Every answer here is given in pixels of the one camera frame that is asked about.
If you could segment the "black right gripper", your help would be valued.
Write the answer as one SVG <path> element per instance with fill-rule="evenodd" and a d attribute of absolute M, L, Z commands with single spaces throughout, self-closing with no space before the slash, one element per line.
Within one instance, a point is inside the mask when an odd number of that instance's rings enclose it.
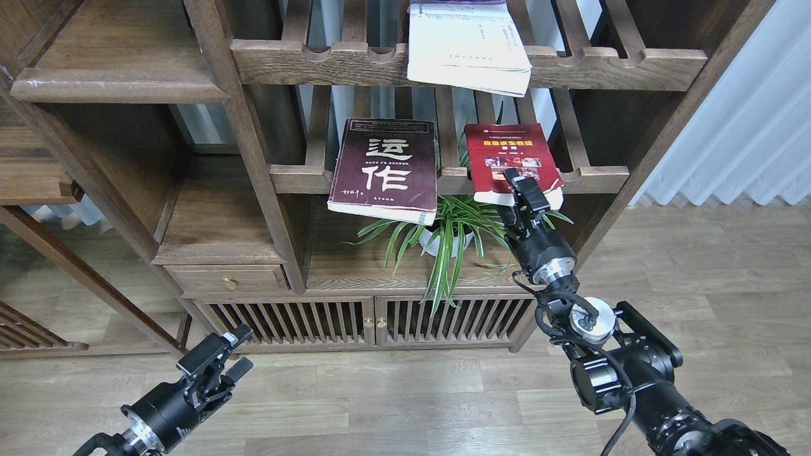
<path fill-rule="evenodd" d="M 545 286 L 577 286 L 574 275 L 577 258 L 566 239 L 542 220 L 551 204 L 534 178 L 522 176 L 516 168 L 505 168 L 503 176 L 513 193 L 515 206 L 498 205 L 505 241 L 529 277 Z"/>

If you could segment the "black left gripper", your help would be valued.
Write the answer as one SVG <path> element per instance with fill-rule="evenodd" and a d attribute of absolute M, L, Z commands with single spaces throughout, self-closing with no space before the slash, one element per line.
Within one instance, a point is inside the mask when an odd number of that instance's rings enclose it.
<path fill-rule="evenodd" d="M 253 333 L 248 324 L 240 324 L 223 335 L 209 334 L 177 361 L 183 378 L 162 382 L 136 403 L 122 406 L 131 420 L 122 435 L 124 453 L 169 453 L 223 406 L 235 384 L 254 367 L 243 357 L 221 375 L 225 360 Z"/>

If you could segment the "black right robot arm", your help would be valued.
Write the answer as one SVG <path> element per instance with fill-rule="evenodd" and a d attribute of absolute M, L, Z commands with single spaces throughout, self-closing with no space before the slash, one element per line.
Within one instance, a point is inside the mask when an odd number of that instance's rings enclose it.
<path fill-rule="evenodd" d="M 677 391 L 680 350 L 630 303 L 611 307 L 577 292 L 577 258 L 559 231 L 544 220 L 550 205 L 538 182 L 515 168 L 503 172 L 513 194 L 500 207 L 505 241 L 537 300 L 539 328 L 570 359 L 582 405 L 596 414 L 626 416 L 603 449 L 609 454 L 634 422 L 657 455 L 786 455 L 770 436 L 741 421 L 710 422 Z"/>

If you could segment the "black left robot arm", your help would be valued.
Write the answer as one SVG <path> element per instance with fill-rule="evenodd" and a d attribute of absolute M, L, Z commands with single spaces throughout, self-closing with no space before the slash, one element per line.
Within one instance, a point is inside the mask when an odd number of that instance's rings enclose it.
<path fill-rule="evenodd" d="M 243 358 L 223 371 L 227 358 L 252 334 L 247 324 L 222 336 L 209 334 L 177 362 L 184 375 L 179 381 L 162 382 L 138 402 L 121 407 L 131 420 L 130 428 L 113 436 L 98 433 L 76 454 L 90 455 L 96 448 L 104 448 L 109 455 L 162 455 L 172 451 L 231 399 L 235 384 L 252 369 L 252 361 Z"/>

